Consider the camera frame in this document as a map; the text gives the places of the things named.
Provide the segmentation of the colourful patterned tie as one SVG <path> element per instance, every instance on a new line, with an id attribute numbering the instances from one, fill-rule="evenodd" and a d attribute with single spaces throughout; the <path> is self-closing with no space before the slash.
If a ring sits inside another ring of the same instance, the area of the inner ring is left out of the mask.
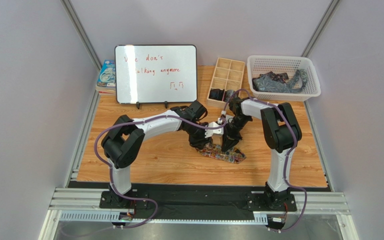
<path id="1" fill-rule="evenodd" d="M 214 143 L 207 143 L 202 149 L 196 148 L 196 151 L 204 157 L 232 164 L 240 164 L 247 158 L 239 148 L 232 147 L 222 151 L 222 146 Z"/>

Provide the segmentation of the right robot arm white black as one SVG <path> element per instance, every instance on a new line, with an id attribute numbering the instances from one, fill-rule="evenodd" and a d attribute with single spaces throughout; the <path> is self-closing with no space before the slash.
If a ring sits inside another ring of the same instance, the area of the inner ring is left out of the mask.
<path id="1" fill-rule="evenodd" d="M 234 97 L 228 102 L 233 118 L 223 129 L 221 150 L 226 152 L 236 146 L 242 136 L 240 131 L 253 118 L 260 119 L 264 139 L 271 149 L 270 174 L 265 184 L 265 198 L 269 202 L 286 200 L 291 194 L 289 159 L 295 151 L 302 131 L 290 103 L 272 104 L 256 98 Z"/>

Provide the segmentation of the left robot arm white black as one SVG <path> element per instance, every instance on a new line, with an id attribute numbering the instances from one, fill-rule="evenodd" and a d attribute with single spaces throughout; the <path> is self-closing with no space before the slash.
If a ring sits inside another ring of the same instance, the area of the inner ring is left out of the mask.
<path id="1" fill-rule="evenodd" d="M 130 166 L 143 142 L 150 138 L 184 131 L 192 148 L 203 150 L 212 143 L 212 138 L 206 135 L 209 124 L 200 122 L 207 113 L 200 102 L 194 101 L 189 106 L 175 106 L 151 117 L 120 116 L 100 143 L 108 160 L 111 190 L 118 196 L 125 196 L 131 190 Z"/>

